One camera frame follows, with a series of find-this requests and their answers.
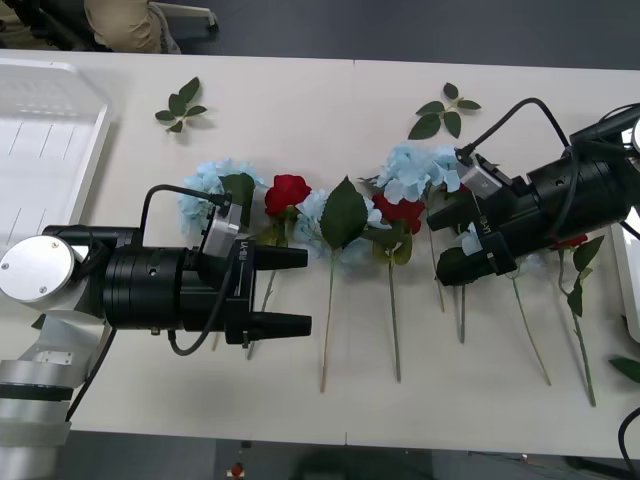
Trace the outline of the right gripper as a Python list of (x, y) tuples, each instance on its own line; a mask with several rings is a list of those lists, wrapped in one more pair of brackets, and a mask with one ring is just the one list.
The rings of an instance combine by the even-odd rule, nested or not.
[(488, 199), (454, 195), (429, 212), (432, 231), (474, 223), (481, 251), (466, 255), (461, 247), (441, 253), (436, 276), (444, 286), (473, 283), (516, 269), (516, 259), (550, 246), (550, 220), (532, 184), (514, 182)]

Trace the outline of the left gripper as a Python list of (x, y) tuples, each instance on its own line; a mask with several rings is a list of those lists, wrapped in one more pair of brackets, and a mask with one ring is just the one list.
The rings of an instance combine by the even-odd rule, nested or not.
[[(229, 345), (249, 342), (250, 312), (255, 298), (255, 269), (306, 268), (305, 249), (258, 245), (241, 239), (225, 259), (192, 255), (182, 272), (182, 328), (187, 332), (222, 333)], [(312, 317), (277, 312), (252, 313), (252, 339), (306, 337)]]

